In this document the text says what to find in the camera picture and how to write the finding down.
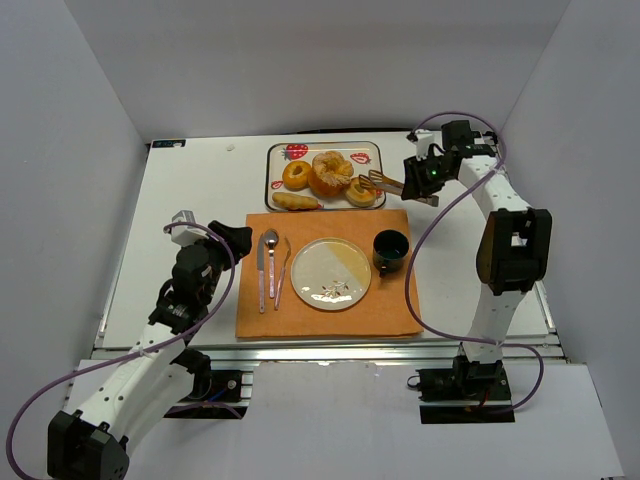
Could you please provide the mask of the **metal tongs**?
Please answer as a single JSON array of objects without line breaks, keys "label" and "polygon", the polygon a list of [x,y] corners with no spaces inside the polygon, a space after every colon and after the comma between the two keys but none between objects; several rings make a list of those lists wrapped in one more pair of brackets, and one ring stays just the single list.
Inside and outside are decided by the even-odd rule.
[{"label": "metal tongs", "polygon": [[[387,177],[379,170],[369,170],[367,174],[359,174],[358,181],[362,188],[380,190],[384,193],[390,193],[398,197],[401,197],[404,189],[403,183]],[[413,200],[431,207],[439,206],[439,197],[437,195]]]}]

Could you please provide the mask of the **pale bagel bread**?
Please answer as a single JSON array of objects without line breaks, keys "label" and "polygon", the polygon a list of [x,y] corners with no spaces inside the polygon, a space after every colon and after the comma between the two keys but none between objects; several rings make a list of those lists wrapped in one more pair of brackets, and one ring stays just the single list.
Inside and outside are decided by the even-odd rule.
[{"label": "pale bagel bread", "polygon": [[351,205],[358,208],[369,208],[377,199],[376,191],[362,187],[358,177],[351,179],[345,190],[345,196]]}]

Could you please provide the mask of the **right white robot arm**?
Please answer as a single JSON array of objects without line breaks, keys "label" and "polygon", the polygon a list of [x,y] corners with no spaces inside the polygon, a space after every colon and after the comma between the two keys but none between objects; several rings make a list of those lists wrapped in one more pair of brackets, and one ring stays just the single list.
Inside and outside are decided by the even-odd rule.
[{"label": "right white robot arm", "polygon": [[407,138],[416,147],[404,160],[404,200],[427,200],[446,183],[464,186],[482,212],[485,227],[475,268],[481,292],[469,332],[458,337],[451,381],[458,389],[498,382],[503,348],[515,312],[546,274],[552,216],[513,189],[504,171],[507,148],[493,128],[472,129],[467,120],[442,125],[440,142],[414,128]]}]

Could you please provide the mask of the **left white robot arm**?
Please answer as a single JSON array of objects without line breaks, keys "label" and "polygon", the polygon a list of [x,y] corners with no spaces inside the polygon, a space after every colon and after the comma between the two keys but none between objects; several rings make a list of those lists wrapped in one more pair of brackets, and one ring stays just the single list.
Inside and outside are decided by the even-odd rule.
[{"label": "left white robot arm", "polygon": [[48,425],[47,472],[54,479],[122,479],[134,450],[179,401],[203,398],[210,359],[189,346],[211,317],[220,276],[252,248],[249,227],[198,225],[184,213],[166,227],[179,251],[142,333],[95,393]]}]

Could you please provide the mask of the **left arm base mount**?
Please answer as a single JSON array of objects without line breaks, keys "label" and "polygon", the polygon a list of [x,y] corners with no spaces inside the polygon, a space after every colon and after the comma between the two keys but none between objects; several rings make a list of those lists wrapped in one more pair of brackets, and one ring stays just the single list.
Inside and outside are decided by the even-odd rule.
[{"label": "left arm base mount", "polygon": [[253,374],[242,370],[211,370],[209,380],[182,399],[167,419],[240,420],[249,406]]}]

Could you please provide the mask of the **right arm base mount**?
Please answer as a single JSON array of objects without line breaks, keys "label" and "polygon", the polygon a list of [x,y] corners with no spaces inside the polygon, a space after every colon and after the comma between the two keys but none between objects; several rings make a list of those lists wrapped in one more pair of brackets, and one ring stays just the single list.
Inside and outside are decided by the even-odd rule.
[{"label": "right arm base mount", "polygon": [[420,369],[408,377],[406,386],[418,395],[422,425],[515,422],[505,371],[494,379],[465,380],[459,385],[452,368]]}]

